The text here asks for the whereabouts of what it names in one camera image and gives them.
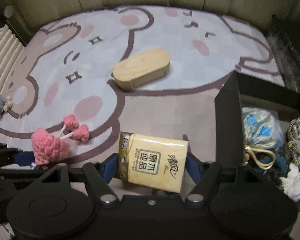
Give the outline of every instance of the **black circular base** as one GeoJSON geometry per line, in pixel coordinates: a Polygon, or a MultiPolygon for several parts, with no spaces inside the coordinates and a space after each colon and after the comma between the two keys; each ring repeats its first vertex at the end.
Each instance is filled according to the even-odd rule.
{"type": "Polygon", "coordinates": [[[7,218],[22,236],[57,239],[79,230],[92,211],[92,201],[79,191],[37,187],[11,200],[7,218]]]}
{"type": "Polygon", "coordinates": [[[220,228],[231,235],[262,240],[281,238],[291,230],[298,215],[295,204],[281,192],[237,188],[218,194],[210,211],[220,228]]]}

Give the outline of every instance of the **black storage box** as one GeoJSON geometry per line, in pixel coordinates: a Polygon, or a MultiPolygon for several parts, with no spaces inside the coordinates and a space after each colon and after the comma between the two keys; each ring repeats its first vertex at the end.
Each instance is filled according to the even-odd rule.
{"type": "MultiPolygon", "coordinates": [[[[216,162],[223,167],[244,163],[242,106],[277,111],[285,133],[290,121],[300,116],[300,94],[234,71],[215,98],[216,162]]],[[[296,204],[300,210],[300,200],[296,204]]]]}

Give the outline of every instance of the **white radiator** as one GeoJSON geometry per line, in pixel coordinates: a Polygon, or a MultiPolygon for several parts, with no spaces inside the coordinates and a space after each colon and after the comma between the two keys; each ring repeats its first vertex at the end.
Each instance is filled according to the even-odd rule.
{"type": "Polygon", "coordinates": [[[0,93],[2,93],[13,65],[23,51],[23,44],[5,25],[0,28],[0,93]]]}

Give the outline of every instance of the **yarn ball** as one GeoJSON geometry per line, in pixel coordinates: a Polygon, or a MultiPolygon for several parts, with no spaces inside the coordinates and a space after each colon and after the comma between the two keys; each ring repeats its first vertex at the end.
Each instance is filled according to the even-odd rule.
{"type": "Polygon", "coordinates": [[[69,144],[39,128],[31,136],[36,164],[58,162],[68,157],[69,144]]]}
{"type": "Polygon", "coordinates": [[[73,131],[79,127],[79,122],[73,114],[70,114],[63,118],[63,125],[67,127],[68,131],[73,131]]]}
{"type": "Polygon", "coordinates": [[[297,201],[300,199],[300,172],[299,168],[290,163],[290,171],[286,178],[280,178],[284,193],[292,200],[297,201]]]}
{"type": "Polygon", "coordinates": [[[89,139],[89,128],[86,124],[80,125],[80,127],[73,132],[73,137],[80,139],[82,142],[86,142],[89,139]]]}
{"type": "MultiPolygon", "coordinates": [[[[262,158],[260,160],[260,162],[270,163],[271,157],[265,156],[264,158],[262,158]]],[[[259,168],[258,166],[255,166],[253,168],[256,170],[256,172],[264,175],[270,182],[277,185],[277,187],[279,187],[280,189],[282,189],[280,187],[280,184],[281,184],[280,177],[286,177],[288,174],[288,171],[289,171],[289,167],[288,167],[285,157],[279,153],[275,154],[274,164],[269,170],[265,171],[265,170],[259,168]]]]}

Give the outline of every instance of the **pink crocheted toy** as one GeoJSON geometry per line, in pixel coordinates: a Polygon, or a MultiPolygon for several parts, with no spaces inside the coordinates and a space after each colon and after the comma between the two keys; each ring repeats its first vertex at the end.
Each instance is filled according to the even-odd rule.
{"type": "Polygon", "coordinates": [[[61,137],[62,139],[64,138],[69,138],[73,136],[76,139],[80,139],[81,142],[86,142],[89,139],[89,128],[86,124],[82,124],[79,126],[79,128],[72,133],[68,133],[67,135],[61,137]]]}
{"type": "Polygon", "coordinates": [[[60,133],[57,135],[59,137],[63,131],[67,128],[68,131],[73,131],[74,129],[77,129],[79,127],[79,122],[75,118],[73,114],[70,114],[63,118],[63,127],[60,131],[60,133]]]}
{"type": "Polygon", "coordinates": [[[59,162],[68,157],[69,144],[65,138],[73,136],[74,138],[80,139],[81,142],[86,142],[89,139],[89,128],[87,125],[80,125],[74,117],[70,114],[63,118],[63,128],[60,133],[54,137],[49,134],[45,129],[39,128],[31,136],[32,147],[34,151],[34,158],[36,164],[47,164],[51,162],[59,162]],[[59,137],[65,129],[69,131],[75,130],[74,132],[68,133],[62,137],[59,137]]]}
{"type": "Polygon", "coordinates": [[[39,128],[31,136],[36,164],[58,162],[68,157],[69,144],[39,128]]]}

